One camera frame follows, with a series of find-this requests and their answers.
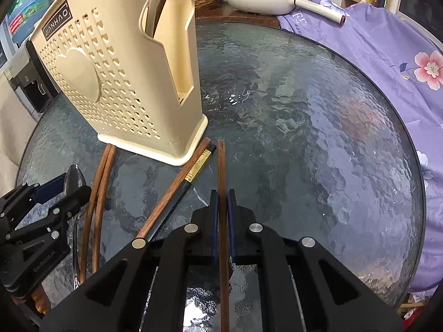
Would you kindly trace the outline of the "brown wooden chopstick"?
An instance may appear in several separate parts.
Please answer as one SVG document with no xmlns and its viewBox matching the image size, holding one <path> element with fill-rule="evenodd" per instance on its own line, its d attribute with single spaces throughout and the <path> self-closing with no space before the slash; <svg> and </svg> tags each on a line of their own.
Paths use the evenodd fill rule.
<svg viewBox="0 0 443 332">
<path fill-rule="evenodd" d="M 104 207 L 107 198 L 107 189 L 113 161 L 116 156 L 116 146 L 107 144 L 104 151 L 104 167 L 98 180 L 98 197 L 95 204 L 95 225 L 92 242 L 92 272 L 96 273 L 100 267 L 101 230 L 103 225 Z"/>
<path fill-rule="evenodd" d="M 219 244 L 219 275 L 220 275 L 220 322 L 221 331 L 230 330 L 229 317 L 229 235 L 227 215 L 226 189 L 226 145 L 225 141 L 217 141 L 218 152 L 218 244 Z"/>
<path fill-rule="evenodd" d="M 101 228 L 106 201 L 107 188 L 110 180 L 113 161 L 116 156 L 116 146 L 107 144 L 101 156 L 100 163 L 95 173 L 92 184 L 92 192 L 89 197 L 89 204 L 86 209 L 86 216 L 83 227 L 82 244 L 79 260 L 79 283 L 86 280 L 86 270 L 89 251 L 89 237 L 93 232 L 92 240 L 92 272 L 99 268 Z"/>
<path fill-rule="evenodd" d="M 188 160 L 188 162 L 182 167 L 182 169 L 173 179 L 171 185 L 168 187 L 164 195 L 161 197 L 160 201 L 157 203 L 157 205 L 152 210 L 151 214 L 146 219 L 145 223 L 143 224 L 142 228 L 139 230 L 137 234 L 137 238 L 146 238 L 148 232 L 153 227 L 156 220 L 158 220 L 161 213 L 167 206 L 168 202 L 172 200 L 174 194 L 179 189 L 180 184 L 184 181 L 189 171 L 197 162 L 197 159 L 202 155 L 202 153 L 206 150 L 206 148 L 210 145 L 210 143 L 211 139 L 208 137 L 205 137 L 200 142 L 199 146 L 197 146 L 191 158 Z"/>
</svg>

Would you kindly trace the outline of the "metal spoon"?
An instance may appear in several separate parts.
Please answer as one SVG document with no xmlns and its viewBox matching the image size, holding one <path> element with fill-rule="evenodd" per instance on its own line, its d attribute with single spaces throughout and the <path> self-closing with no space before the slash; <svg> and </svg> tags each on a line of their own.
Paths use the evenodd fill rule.
<svg viewBox="0 0 443 332">
<path fill-rule="evenodd" d="M 69 166 L 68 171 L 66 172 L 64 189 L 65 194 L 71 194 L 78 190 L 83 185 L 86 185 L 86 180 L 84 175 L 77 166 L 77 164 L 72 164 Z M 73 235 L 72 235 L 72 268 L 73 268 L 73 287 L 77 289 L 79 287 L 79 253 L 78 253 L 78 224 L 80 218 L 84 215 L 84 208 L 81 207 L 79 212 L 76 214 L 74 218 L 73 225 Z"/>
</svg>

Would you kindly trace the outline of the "black gold-banded chopstick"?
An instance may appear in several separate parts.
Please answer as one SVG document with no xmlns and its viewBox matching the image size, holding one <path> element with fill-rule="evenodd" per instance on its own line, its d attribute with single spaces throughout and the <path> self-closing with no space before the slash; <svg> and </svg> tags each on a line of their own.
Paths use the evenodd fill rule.
<svg viewBox="0 0 443 332">
<path fill-rule="evenodd" d="M 202 155 L 197 159 L 197 162 L 194 164 L 192 169 L 189 171 L 187 176 L 185 177 L 184 181 L 180 184 L 179 189 L 174 194 L 172 200 L 170 200 L 161 213 L 160 217 L 156 222 L 154 223 L 153 227 L 148 232 L 148 235 L 146 236 L 147 241 L 152 241 L 153 238 L 158 234 L 158 232 L 161 230 L 162 226 L 166 223 L 169 216 L 174 212 L 174 210 L 177 208 L 183 197 L 187 194 L 189 188 L 192 186 L 192 183 L 194 179 L 197 177 L 197 175 L 200 173 L 200 171 L 203 169 L 204 165 L 206 164 L 207 160 L 214 154 L 216 147 L 214 144 L 212 144 L 212 141 L 210 145 L 206 148 L 206 150 L 202 153 Z"/>
</svg>

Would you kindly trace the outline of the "white water dispenser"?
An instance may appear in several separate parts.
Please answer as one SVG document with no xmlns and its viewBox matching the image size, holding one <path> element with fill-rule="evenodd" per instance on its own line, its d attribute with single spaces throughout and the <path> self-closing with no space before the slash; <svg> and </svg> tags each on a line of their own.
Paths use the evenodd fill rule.
<svg viewBox="0 0 443 332">
<path fill-rule="evenodd" d="M 41 119 L 59 95 L 33 44 L 27 40 L 18 49 L 1 41 L 1 72 L 35 121 Z"/>
</svg>

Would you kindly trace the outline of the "beige plastic utensil holder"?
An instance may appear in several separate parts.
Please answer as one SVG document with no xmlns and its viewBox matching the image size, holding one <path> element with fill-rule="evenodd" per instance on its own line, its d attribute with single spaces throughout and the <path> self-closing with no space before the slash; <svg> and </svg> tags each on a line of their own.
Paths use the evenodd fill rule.
<svg viewBox="0 0 443 332">
<path fill-rule="evenodd" d="M 208 120 L 194 0 L 55 0 L 30 37 L 98 139 L 185 164 Z"/>
</svg>

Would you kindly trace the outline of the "dark wooden counter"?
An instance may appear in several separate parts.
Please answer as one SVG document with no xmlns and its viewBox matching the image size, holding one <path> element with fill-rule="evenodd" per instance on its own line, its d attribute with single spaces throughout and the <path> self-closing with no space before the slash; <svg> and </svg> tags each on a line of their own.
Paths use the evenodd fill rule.
<svg viewBox="0 0 443 332">
<path fill-rule="evenodd" d="M 214 4 L 195 13 L 197 22 L 241 22 L 280 28 L 278 19 L 274 16 L 242 12 L 226 3 Z"/>
</svg>

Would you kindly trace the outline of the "white frying pan with lid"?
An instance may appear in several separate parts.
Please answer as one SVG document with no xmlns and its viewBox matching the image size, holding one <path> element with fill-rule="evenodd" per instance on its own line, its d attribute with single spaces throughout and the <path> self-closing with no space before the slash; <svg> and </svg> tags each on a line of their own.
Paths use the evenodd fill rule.
<svg viewBox="0 0 443 332">
<path fill-rule="evenodd" d="M 227 3 L 237 10 L 262 15 L 286 15 L 296 7 L 311 11 L 328 20 L 343 25 L 346 20 L 344 12 L 309 0 L 227 0 Z"/>
</svg>

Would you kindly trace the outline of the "blue water jug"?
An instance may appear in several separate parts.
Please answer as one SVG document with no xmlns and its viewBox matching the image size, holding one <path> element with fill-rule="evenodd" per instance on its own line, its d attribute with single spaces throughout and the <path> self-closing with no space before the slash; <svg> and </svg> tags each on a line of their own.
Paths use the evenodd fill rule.
<svg viewBox="0 0 443 332">
<path fill-rule="evenodd" d="M 15 0 L 6 15 L 13 43 L 21 45 L 34 31 L 34 25 L 45 14 L 50 0 Z"/>
</svg>

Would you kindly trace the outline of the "purple floral cloth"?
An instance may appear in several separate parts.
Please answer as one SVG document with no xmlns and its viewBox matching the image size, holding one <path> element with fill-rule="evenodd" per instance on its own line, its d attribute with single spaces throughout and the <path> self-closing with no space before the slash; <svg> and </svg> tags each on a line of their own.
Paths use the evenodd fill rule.
<svg viewBox="0 0 443 332">
<path fill-rule="evenodd" d="M 407 22 L 359 2 L 339 25 L 306 9 L 278 18 L 282 29 L 335 50 L 387 95 L 417 149 L 426 190 L 426 234 L 413 292 L 431 295 L 442 281 L 442 52 Z"/>
</svg>

